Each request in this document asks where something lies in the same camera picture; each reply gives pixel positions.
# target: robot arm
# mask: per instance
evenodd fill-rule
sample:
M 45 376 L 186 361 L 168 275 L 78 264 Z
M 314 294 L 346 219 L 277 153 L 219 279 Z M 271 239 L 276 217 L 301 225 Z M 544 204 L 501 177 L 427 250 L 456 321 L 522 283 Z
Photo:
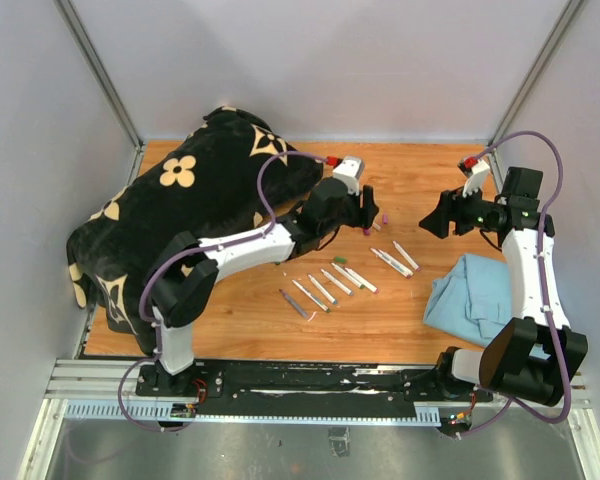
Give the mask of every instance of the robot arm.
M 363 170 L 361 159 L 345 157 L 334 168 L 333 176 L 323 179 L 313 189 L 301 204 L 301 210 L 296 205 L 278 217 L 268 232 L 270 224 L 219 238 L 196 239 L 184 232 L 170 242 L 150 276 L 183 250 L 206 247 L 206 251 L 190 257 L 195 265 L 188 276 L 182 274 L 181 265 L 176 263 L 151 291 L 150 304 L 159 323 L 162 344 L 160 362 L 166 372 L 176 375 L 193 364 L 193 321 L 204 311 L 215 283 L 261 264 L 285 262 L 316 250 L 325 236 L 335 234 L 342 225 L 371 227 L 378 207 L 373 200 L 373 188 L 368 185 L 360 188 Z
M 562 310 L 553 271 L 554 228 L 545 221 L 544 256 L 551 305 L 543 305 L 538 268 L 537 199 L 542 172 L 510 168 L 495 202 L 482 200 L 482 185 L 489 167 L 484 160 L 463 160 L 460 169 L 467 175 L 464 187 L 445 191 L 436 209 L 420 226 L 439 238 L 454 233 L 464 235 L 473 228 L 496 232 L 498 244 L 507 260 L 512 285 L 513 318 L 486 347 L 484 352 L 450 348 L 441 355 L 439 365 L 448 368 L 451 379 L 534 401 L 555 405 L 563 395 L 555 348 L 551 341 L 545 312 L 551 309 L 559 331 L 569 379 L 575 375 L 587 353 L 587 339 L 571 331 Z M 531 351 L 540 345 L 547 358 L 536 358 Z

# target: gray wall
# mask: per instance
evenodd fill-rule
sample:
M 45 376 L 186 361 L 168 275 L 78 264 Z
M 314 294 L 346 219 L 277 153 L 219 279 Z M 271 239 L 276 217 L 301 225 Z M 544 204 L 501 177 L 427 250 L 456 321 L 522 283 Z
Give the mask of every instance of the gray wall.
M 293 139 L 495 130 L 565 0 L 75 0 L 134 123 L 182 138 L 219 103 Z
M 85 314 L 70 231 L 124 184 L 132 147 L 51 0 L 0 0 L 0 480 Z
M 589 337 L 583 370 L 600 422 L 600 0 L 585 6 L 511 131 L 528 128 L 548 135 L 564 157 L 564 190 L 551 212 L 555 268 L 565 311 Z M 551 152 L 536 139 L 502 152 L 507 166 L 544 170 L 546 199 L 556 179 Z

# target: wooden surface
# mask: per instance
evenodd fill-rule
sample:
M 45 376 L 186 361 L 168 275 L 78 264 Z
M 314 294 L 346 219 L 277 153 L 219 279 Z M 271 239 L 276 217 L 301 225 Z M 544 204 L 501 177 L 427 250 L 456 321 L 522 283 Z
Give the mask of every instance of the wooden surface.
M 140 172 L 160 162 L 178 142 L 151 142 Z M 434 279 L 446 275 L 460 255 L 471 252 L 502 259 L 476 233 L 439 240 L 418 227 L 437 204 L 440 192 L 464 183 L 457 162 L 475 153 L 478 145 L 407 145 L 306 143 L 301 151 L 322 155 L 354 155 L 364 159 L 364 184 L 375 188 L 380 215 L 389 215 L 382 231 L 364 236 L 342 228 L 336 241 L 279 266 L 262 265 L 233 275 L 216 285 L 205 313 L 194 326 L 194 352 L 198 357 L 281 359 L 334 362 L 433 363 L 450 345 L 479 349 L 456 337 L 425 326 L 422 318 Z M 492 198 L 494 187 L 486 186 Z M 421 265 L 422 271 L 405 279 L 377 259 L 369 247 L 392 253 L 398 241 Z M 378 294 L 355 290 L 346 296 L 320 273 L 335 273 L 329 261 L 344 256 L 349 265 L 379 288 Z M 312 321 L 300 317 L 282 298 L 285 289 L 308 312 L 316 310 L 291 283 L 299 279 L 316 294 L 307 279 L 311 273 L 324 281 L 339 300 L 331 313 L 319 311 Z M 111 332 L 99 310 L 86 354 L 139 355 L 135 339 Z

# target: folded towel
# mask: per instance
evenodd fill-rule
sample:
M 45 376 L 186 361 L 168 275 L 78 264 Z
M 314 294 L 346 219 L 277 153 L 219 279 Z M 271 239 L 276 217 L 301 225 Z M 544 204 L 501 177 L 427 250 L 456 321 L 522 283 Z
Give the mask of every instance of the folded towel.
M 424 323 L 471 343 L 487 346 L 511 320 L 507 265 L 463 255 L 444 278 L 433 282 Z

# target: marker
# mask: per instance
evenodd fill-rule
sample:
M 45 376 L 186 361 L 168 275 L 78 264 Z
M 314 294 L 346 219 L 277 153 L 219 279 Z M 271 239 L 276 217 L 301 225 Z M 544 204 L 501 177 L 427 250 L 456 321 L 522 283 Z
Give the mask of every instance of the marker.
M 324 268 L 321 268 L 320 271 L 322 272 L 322 274 L 325 277 L 327 277 L 328 280 L 331 280 L 331 283 L 333 283 L 336 287 L 338 287 L 344 293 L 346 293 L 349 296 L 353 295 L 353 292 L 349 289 L 349 287 L 347 287 L 344 283 L 342 283 L 336 277 L 334 277 L 329 272 L 327 272 Z
M 333 268 L 335 268 L 337 271 L 339 271 L 344 278 L 346 278 L 347 280 L 349 280 L 356 287 L 358 287 L 358 288 L 364 288 L 364 285 L 362 285 L 362 283 L 360 283 L 354 277 L 352 277 L 351 275 L 349 275 L 349 272 L 347 272 L 345 269 L 343 269 L 340 265 L 336 265 L 335 263 L 331 263 L 331 265 L 333 266 Z
M 324 288 L 319 281 L 317 281 L 313 275 L 309 275 L 309 280 L 311 280 L 311 283 L 313 283 L 316 288 L 318 290 L 320 290 L 322 292 L 322 294 L 327 297 L 327 300 L 329 300 L 331 303 L 333 303 L 334 305 L 338 304 L 338 301 L 333 297 L 333 295 L 331 295 L 326 288 Z
M 378 289 L 371 282 L 369 282 L 364 277 L 362 277 L 360 274 L 356 273 L 351 268 L 347 268 L 346 270 L 347 270 L 347 272 L 349 272 L 349 275 L 354 277 L 356 280 L 358 280 L 360 283 L 362 283 L 365 287 L 367 287 L 373 293 L 378 293 Z
M 304 288 L 302 285 L 300 285 L 298 282 L 296 282 L 295 280 L 291 280 L 293 282 L 293 284 L 298 287 L 298 289 L 304 293 L 307 297 L 309 297 L 311 300 L 313 300 L 313 303 L 315 303 L 316 305 L 318 305 L 321 309 L 323 309 L 325 312 L 329 313 L 331 310 L 329 310 L 329 307 L 327 307 L 324 303 L 322 303 L 322 301 L 317 298 L 316 296 L 313 295 L 313 293 L 311 293 L 309 290 L 307 290 L 306 288 Z
M 406 260 L 407 262 L 409 262 L 409 264 L 410 264 L 410 265 L 411 265 L 411 266 L 414 268 L 414 270 L 415 270 L 416 272 L 419 272 L 419 271 L 420 271 L 420 265 L 418 265 L 418 264 L 416 263 L 416 261 L 415 261 L 413 258 L 411 258 L 411 255 L 409 255 L 409 254 L 406 252 L 406 250 L 400 246 L 400 244 L 399 244 L 398 242 L 396 242 L 396 241 L 394 240 L 394 241 L 393 241 L 393 246 L 394 246 L 394 247 L 396 247 L 396 250 L 398 250 L 398 251 L 400 252 L 400 254 L 401 254 L 401 255 L 402 255 L 404 258 L 405 258 L 405 260 Z
M 413 272 L 411 271 L 410 268 L 408 268 L 405 265 L 403 265 L 402 263 L 400 263 L 398 260 L 396 260 L 395 258 L 393 258 L 391 255 L 389 255 L 384 250 L 377 249 L 376 252 L 378 252 L 382 256 L 382 258 L 384 260 L 388 260 L 389 262 L 392 262 L 395 266 L 397 266 L 399 269 L 401 269 L 407 275 L 409 275 L 409 276 L 413 275 Z
M 289 305 L 291 305 L 295 309 L 296 312 L 298 312 L 300 315 L 302 315 L 302 318 L 305 318 L 305 319 L 309 318 L 309 314 L 307 312 L 305 312 L 304 309 L 300 305 L 298 305 L 293 298 L 291 298 L 291 295 L 289 295 L 287 292 L 285 292 L 282 289 L 280 289 L 280 293 L 282 294 L 284 299 L 287 302 L 289 302 Z
M 386 264 L 390 265 L 391 267 L 394 268 L 394 270 L 396 270 L 400 275 L 403 275 L 407 278 L 410 278 L 411 275 L 413 275 L 413 273 L 411 272 L 411 270 L 409 270 L 407 267 L 405 267 L 404 265 L 402 265 L 401 263 L 396 263 L 393 260 L 389 260 L 387 257 L 385 257 L 384 255 L 382 255 L 378 250 L 376 250 L 375 248 L 372 248 L 371 251 L 373 253 L 376 254 L 376 256 L 382 260 L 383 262 L 385 262 Z
M 378 249 L 378 251 L 382 254 L 383 257 L 385 257 L 387 260 L 391 260 L 394 263 L 397 263 L 398 265 L 400 265 L 402 268 L 404 268 L 405 270 L 408 270 L 409 273 L 411 273 L 413 275 L 413 272 L 411 271 L 411 269 L 405 267 L 403 264 L 401 264 L 399 261 L 397 261 L 395 258 L 393 258 L 391 255 L 389 255 L 387 252 L 385 252 L 384 250 L 380 250 Z

